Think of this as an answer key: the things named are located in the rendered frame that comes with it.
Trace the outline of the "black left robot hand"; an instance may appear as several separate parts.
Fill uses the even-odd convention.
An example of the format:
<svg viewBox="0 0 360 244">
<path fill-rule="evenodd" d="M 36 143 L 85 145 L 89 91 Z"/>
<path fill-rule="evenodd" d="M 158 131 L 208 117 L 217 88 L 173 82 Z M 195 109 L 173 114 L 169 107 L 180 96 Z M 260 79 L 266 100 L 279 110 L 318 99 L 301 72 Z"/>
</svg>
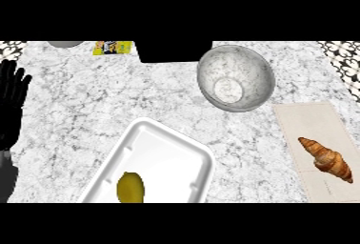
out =
<svg viewBox="0 0 360 244">
<path fill-rule="evenodd" d="M 0 151 L 15 145 L 23 118 L 23 106 L 33 76 L 17 66 L 15 60 L 0 62 Z"/>
</svg>

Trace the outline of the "grey marble bowl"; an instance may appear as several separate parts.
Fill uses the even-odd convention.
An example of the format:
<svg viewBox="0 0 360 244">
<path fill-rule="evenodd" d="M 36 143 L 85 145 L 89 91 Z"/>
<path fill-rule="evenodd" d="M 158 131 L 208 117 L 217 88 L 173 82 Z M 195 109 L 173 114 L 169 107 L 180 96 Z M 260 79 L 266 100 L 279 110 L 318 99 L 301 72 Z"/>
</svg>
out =
<svg viewBox="0 0 360 244">
<path fill-rule="evenodd" d="M 250 112 L 269 100 L 276 78 L 263 56 L 250 48 L 222 45 L 201 57 L 197 83 L 208 102 L 226 112 Z"/>
</svg>

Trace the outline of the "beige placemat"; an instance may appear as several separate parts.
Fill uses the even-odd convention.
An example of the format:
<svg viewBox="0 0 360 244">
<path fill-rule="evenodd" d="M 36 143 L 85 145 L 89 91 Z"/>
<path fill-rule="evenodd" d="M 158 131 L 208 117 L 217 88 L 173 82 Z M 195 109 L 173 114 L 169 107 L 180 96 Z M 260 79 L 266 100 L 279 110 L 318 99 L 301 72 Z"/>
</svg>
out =
<svg viewBox="0 0 360 244">
<path fill-rule="evenodd" d="M 360 202 L 360 150 L 353 143 L 346 125 L 329 102 L 293 103 L 275 106 L 297 172 L 310 202 Z M 352 169 L 353 182 L 347 183 L 315 165 L 298 138 L 313 139 L 341 153 Z"/>
</svg>

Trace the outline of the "grey round object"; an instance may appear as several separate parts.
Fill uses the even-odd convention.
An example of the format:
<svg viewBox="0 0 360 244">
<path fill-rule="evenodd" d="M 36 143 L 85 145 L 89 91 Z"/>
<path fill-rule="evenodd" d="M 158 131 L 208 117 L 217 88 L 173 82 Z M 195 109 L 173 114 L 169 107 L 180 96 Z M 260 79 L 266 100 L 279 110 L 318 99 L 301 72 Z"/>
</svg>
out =
<svg viewBox="0 0 360 244">
<path fill-rule="evenodd" d="M 85 41 L 48 41 L 49 45 L 55 48 L 73 48 Z"/>
</svg>

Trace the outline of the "yellow printed packet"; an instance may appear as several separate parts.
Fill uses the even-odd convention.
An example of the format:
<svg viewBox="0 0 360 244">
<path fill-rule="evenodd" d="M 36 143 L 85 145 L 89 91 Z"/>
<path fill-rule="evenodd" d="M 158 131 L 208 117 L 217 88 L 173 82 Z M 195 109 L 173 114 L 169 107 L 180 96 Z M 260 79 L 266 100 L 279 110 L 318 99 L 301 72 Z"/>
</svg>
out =
<svg viewBox="0 0 360 244">
<path fill-rule="evenodd" d="M 132 41 L 98 41 L 93 49 L 93 54 L 127 54 L 132 52 L 132 47 Z"/>
</svg>

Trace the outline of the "white rectangular tray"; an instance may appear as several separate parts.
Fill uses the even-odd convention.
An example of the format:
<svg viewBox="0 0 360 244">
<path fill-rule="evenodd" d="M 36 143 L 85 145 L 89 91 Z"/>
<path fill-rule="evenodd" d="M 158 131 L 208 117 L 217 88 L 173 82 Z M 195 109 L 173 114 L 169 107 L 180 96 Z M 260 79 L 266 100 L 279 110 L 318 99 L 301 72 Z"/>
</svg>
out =
<svg viewBox="0 0 360 244">
<path fill-rule="evenodd" d="M 118 203 L 117 183 L 138 173 L 145 203 L 204 203 L 216 167 L 210 148 L 151 118 L 127 127 L 79 203 Z"/>
</svg>

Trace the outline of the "yellow-green oval fruit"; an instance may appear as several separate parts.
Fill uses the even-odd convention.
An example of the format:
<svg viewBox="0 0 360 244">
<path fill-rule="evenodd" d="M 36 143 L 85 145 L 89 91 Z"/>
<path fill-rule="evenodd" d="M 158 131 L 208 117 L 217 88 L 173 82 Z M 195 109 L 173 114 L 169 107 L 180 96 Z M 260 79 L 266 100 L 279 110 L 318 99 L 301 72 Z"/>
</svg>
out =
<svg viewBox="0 0 360 244">
<path fill-rule="evenodd" d="M 117 196 L 121 203 L 144 202 L 145 187 L 138 173 L 124 172 L 117 183 Z"/>
</svg>

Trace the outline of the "black box appliance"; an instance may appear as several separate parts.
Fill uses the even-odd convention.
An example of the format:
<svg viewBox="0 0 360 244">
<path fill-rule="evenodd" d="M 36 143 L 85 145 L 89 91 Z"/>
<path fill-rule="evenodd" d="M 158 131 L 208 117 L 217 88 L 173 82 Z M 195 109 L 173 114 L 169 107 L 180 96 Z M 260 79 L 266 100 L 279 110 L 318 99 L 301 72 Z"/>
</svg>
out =
<svg viewBox="0 0 360 244">
<path fill-rule="evenodd" d="M 213 48 L 207 40 L 136 40 L 135 45 L 142 63 L 198 62 Z"/>
</svg>

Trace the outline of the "brown croissant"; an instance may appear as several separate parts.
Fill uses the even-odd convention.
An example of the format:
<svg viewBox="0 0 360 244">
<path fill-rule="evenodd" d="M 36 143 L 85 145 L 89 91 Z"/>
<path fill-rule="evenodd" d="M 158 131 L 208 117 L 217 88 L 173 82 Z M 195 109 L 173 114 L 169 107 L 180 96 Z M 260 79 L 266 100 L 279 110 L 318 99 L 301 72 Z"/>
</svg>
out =
<svg viewBox="0 0 360 244">
<path fill-rule="evenodd" d="M 318 141 L 306 137 L 298 138 L 304 150 L 315 158 L 315 166 L 324 173 L 331 173 L 349 184 L 353 183 L 353 173 L 343 155 L 327 148 Z"/>
</svg>

